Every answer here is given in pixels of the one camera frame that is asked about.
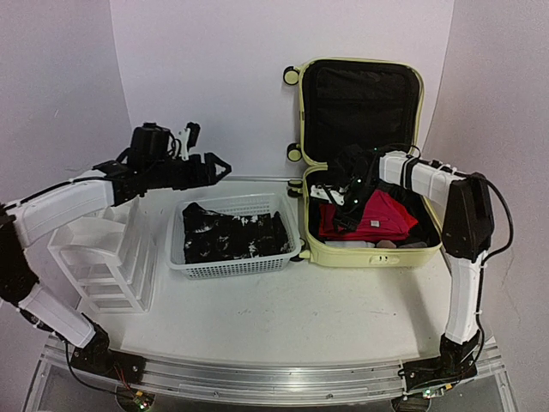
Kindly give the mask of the red shirt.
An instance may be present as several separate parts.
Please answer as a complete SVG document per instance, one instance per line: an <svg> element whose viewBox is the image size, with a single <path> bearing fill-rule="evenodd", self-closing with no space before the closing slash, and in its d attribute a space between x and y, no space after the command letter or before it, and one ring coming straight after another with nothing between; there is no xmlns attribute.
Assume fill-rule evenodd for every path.
<svg viewBox="0 0 549 412"><path fill-rule="evenodd" d="M405 240L419 221L390 194L375 190L368 200L358 228L354 232L335 229L335 206L320 206L319 235L328 240L350 240L376 243L380 240Z"/></svg>

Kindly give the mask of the white perforated plastic basket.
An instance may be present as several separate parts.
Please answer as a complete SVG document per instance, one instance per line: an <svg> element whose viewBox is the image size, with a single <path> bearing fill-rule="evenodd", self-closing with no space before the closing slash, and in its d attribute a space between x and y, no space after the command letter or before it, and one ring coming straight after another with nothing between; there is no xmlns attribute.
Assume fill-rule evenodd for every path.
<svg viewBox="0 0 549 412"><path fill-rule="evenodd" d="M297 219L280 194L183 201L166 228L166 264L191 280L273 272L302 245Z"/></svg>

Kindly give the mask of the black and white patterned garment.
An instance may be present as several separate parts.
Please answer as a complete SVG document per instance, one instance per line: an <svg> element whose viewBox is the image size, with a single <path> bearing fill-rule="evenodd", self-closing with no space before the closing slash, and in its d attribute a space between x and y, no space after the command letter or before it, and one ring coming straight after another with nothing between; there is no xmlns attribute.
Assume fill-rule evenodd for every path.
<svg viewBox="0 0 549 412"><path fill-rule="evenodd" d="M191 203L182 212L184 261L205 264L291 251L281 214L227 215Z"/></svg>

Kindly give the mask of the pale yellow hard-shell suitcase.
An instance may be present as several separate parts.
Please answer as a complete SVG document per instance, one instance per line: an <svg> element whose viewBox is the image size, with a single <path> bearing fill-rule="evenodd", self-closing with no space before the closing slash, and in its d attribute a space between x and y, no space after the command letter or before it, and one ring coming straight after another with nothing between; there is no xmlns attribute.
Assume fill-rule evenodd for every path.
<svg viewBox="0 0 549 412"><path fill-rule="evenodd" d="M357 144L365 150L391 148L418 157L424 84L419 73L405 64L351 58L320 58L301 66L289 66L282 78L299 91L300 138L287 147L287 158L306 163L302 178L288 184L289 195L304 202L305 233L299 258L319 264L311 255L307 238L309 233L318 234L318 226L309 226L306 220L308 217L316 220L319 214L307 209L304 183L311 183L311 171L329 169L329 162L348 145ZM402 204L419 224L405 240L393 241L395 249L376 248L377 242L357 248L356 267L341 266L335 258L325 267L419 267L440 249L437 232L441 226L430 202L423 202L400 188L382 185L380 189ZM415 241L424 241L428 246L400 248Z"/></svg>

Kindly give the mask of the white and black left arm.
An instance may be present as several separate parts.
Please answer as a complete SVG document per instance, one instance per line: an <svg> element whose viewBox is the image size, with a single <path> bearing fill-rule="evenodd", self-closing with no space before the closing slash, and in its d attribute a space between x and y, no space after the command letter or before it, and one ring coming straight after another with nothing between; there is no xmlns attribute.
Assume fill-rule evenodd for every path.
<svg viewBox="0 0 549 412"><path fill-rule="evenodd" d="M111 349L108 333L63 303L30 268L25 251L48 237L52 257L87 305L96 312L144 313L152 299L157 245L140 198L154 189L215 185L231 170L212 153L188 158L123 153L2 206L3 300L71 344L71 367L138 382L143 358Z"/></svg>

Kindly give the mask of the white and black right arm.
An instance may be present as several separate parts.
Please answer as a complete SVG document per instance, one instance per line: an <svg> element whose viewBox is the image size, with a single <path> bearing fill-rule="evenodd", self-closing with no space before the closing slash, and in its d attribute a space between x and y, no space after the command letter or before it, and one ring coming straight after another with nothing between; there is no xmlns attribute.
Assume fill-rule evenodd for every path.
<svg viewBox="0 0 549 412"><path fill-rule="evenodd" d="M438 161L425 161L391 148L349 148L329 165L329 170L335 178L315 184L305 182L303 189L307 209L319 211L318 219L306 219L309 226L318 226L318 234L309 233L307 238L312 257L324 266L331 258L341 266L358 266L359 249L338 253L335 247L326 245L328 233L322 225L330 222L332 231L343 236L359 231L365 211L373 205L377 212L387 215L393 205L390 194L381 191L382 185L445 207L437 242L448 257L452 286L440 354L406 362L401 371L410 390L474 376L486 337L480 306L484 270L493 254L492 184L480 173L461 173Z"/></svg>

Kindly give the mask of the beige hexagonal compact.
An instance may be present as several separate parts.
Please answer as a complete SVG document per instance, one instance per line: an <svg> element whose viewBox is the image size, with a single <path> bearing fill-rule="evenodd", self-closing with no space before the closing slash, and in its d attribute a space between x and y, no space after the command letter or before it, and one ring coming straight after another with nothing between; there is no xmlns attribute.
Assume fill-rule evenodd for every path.
<svg viewBox="0 0 549 412"><path fill-rule="evenodd" d="M391 240L380 240L376 243L376 248L380 249L395 249L397 245Z"/></svg>

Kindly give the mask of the grey flat case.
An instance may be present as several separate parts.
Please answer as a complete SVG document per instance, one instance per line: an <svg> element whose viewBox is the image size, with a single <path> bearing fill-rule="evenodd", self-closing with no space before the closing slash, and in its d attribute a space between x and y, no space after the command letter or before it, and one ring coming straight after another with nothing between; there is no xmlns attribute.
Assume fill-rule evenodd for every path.
<svg viewBox="0 0 549 412"><path fill-rule="evenodd" d="M401 249L422 249L426 248L428 245L424 241L415 241L412 243L406 243L403 245L400 245Z"/></svg>

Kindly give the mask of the white plastic drawer organizer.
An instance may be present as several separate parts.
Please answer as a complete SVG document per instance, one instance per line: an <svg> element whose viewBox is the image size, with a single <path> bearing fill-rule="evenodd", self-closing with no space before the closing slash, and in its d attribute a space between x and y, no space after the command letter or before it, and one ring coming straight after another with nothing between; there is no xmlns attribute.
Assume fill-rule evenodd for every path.
<svg viewBox="0 0 549 412"><path fill-rule="evenodd" d="M94 312L149 310L157 244L137 199L56 229L48 251Z"/></svg>

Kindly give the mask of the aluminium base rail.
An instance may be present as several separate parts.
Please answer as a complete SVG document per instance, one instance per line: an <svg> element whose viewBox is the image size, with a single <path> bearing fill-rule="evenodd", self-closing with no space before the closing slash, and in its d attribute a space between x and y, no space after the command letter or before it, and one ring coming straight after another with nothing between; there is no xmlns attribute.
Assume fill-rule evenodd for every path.
<svg viewBox="0 0 549 412"><path fill-rule="evenodd" d="M326 365L213 363L144 355L134 371L135 388L191 400L267 406L355 404L419 393L426 397L461 397L488 384L496 405L516 409L499 348L489 340L476 363L476 375L457 383L419 388L409 382L401 360Z"/></svg>

